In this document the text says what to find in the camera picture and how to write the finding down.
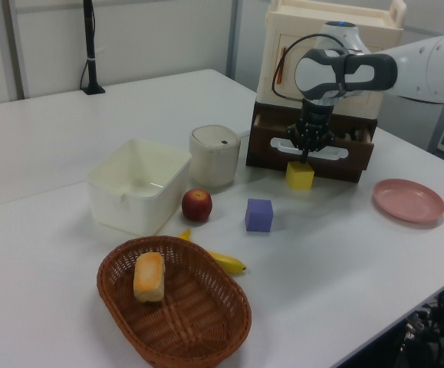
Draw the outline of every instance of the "woven basket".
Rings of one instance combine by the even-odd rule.
[[[158,251],[166,264],[160,302],[133,294],[136,259]],[[251,328],[240,286],[198,245],[170,236],[127,241],[102,262],[97,287],[124,336],[159,368],[212,367],[232,355]]]

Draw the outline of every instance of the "white table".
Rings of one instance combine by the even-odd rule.
[[[187,148],[192,128],[245,134],[255,94],[214,71],[0,105],[0,367],[147,366],[96,289],[99,264],[133,235],[94,223],[87,171],[134,136]],[[201,246],[248,265],[248,339],[223,367],[336,366],[444,288],[444,219],[409,225],[379,212],[373,186],[411,179],[444,199],[444,162],[378,129],[358,184],[245,166],[212,191]],[[270,199],[271,232],[247,233],[247,198]],[[190,224],[178,211],[159,231]]]

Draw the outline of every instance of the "banana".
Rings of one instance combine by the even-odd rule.
[[[177,235],[178,238],[191,241],[191,238],[189,237],[191,235],[191,229],[188,228],[185,232],[182,234]],[[246,269],[245,264],[240,262],[237,258],[230,257],[228,255],[221,255],[220,253],[215,253],[214,251],[208,251],[207,252],[218,262],[219,265],[223,267],[225,271],[227,271],[229,274],[241,274]]]

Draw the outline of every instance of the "bread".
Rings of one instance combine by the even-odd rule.
[[[148,252],[136,259],[133,291],[139,301],[163,299],[163,274],[166,270],[163,257],[157,252]]]

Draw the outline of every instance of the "yellow block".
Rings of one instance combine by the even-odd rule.
[[[314,170],[308,163],[290,161],[286,168],[285,179],[293,190],[310,189],[314,180]]]

